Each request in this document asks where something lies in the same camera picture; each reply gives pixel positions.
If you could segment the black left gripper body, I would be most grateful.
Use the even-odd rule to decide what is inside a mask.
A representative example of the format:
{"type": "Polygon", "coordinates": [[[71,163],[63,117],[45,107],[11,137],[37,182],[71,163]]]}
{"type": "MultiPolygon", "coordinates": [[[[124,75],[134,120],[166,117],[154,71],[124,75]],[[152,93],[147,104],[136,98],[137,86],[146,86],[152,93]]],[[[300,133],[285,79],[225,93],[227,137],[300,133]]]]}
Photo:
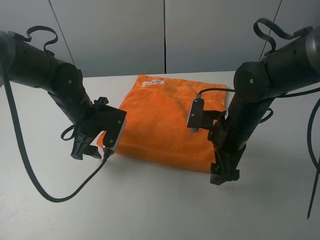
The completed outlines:
{"type": "Polygon", "coordinates": [[[86,138],[95,138],[100,132],[108,128],[106,97],[99,97],[91,102],[88,96],[74,96],[73,103],[76,110],[76,123],[73,130],[73,144],[84,142],[86,138]]]}

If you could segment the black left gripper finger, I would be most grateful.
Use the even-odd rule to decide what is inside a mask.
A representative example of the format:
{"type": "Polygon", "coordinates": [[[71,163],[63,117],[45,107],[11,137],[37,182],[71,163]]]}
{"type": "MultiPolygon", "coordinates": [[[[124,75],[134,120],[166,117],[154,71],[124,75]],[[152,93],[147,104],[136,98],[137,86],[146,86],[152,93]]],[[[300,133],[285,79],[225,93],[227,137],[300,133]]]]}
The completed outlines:
{"type": "Polygon", "coordinates": [[[92,142],[92,137],[82,134],[76,133],[73,140],[73,147],[71,151],[71,157],[76,160],[83,160],[83,155],[91,156],[88,147],[92,142]]]}
{"type": "Polygon", "coordinates": [[[94,146],[94,145],[90,145],[90,144],[88,144],[84,147],[83,154],[86,156],[91,156],[95,159],[102,158],[101,154],[99,153],[98,147],[94,146]]]}

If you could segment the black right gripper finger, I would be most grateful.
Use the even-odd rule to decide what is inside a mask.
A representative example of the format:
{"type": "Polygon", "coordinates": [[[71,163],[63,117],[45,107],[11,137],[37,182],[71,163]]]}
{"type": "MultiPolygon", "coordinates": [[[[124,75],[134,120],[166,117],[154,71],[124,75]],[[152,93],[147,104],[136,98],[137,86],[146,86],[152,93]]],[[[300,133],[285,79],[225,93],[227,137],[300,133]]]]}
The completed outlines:
{"type": "Polygon", "coordinates": [[[220,186],[226,182],[219,164],[211,163],[210,165],[210,183],[220,186]]]}
{"type": "Polygon", "coordinates": [[[240,171],[237,165],[226,165],[224,168],[224,178],[228,182],[237,181],[240,178],[240,171]]]}

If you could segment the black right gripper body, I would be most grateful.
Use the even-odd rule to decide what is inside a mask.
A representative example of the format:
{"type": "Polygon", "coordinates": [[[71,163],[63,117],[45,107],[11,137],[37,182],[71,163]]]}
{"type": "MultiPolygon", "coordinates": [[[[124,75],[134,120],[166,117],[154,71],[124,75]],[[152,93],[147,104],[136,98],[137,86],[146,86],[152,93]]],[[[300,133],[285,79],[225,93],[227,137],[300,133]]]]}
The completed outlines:
{"type": "Polygon", "coordinates": [[[215,156],[215,163],[210,167],[211,172],[234,173],[246,149],[248,138],[227,126],[224,111],[208,111],[207,114],[216,121],[208,133],[215,156]]]}

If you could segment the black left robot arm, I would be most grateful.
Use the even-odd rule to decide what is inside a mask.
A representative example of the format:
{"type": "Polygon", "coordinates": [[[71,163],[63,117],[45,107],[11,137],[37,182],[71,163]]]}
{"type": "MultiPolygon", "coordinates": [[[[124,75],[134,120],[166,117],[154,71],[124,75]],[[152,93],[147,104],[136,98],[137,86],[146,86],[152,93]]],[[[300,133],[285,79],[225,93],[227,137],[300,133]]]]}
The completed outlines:
{"type": "Polygon", "coordinates": [[[100,159],[98,148],[91,143],[99,134],[97,105],[92,103],[83,86],[83,74],[73,64],[55,58],[45,46],[38,49],[30,42],[36,31],[55,31],[36,25],[26,36],[13,31],[0,33],[0,60],[9,81],[48,92],[73,124],[71,156],[82,160],[84,155],[100,159]]]}

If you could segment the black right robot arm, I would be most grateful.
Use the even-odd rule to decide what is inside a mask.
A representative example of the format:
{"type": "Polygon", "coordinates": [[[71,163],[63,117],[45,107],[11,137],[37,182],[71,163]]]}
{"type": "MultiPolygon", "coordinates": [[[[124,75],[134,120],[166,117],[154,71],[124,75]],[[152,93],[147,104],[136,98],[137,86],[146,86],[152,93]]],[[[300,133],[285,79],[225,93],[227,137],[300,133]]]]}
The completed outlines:
{"type": "Polygon", "coordinates": [[[214,185],[239,179],[237,166],[246,143],[266,120],[264,115],[276,98],[320,81],[319,27],[288,34],[273,21],[260,18],[253,30],[271,49],[262,60],[245,62],[236,70],[229,107],[212,115],[216,122],[208,139],[214,146],[215,162],[210,166],[214,185]]]}

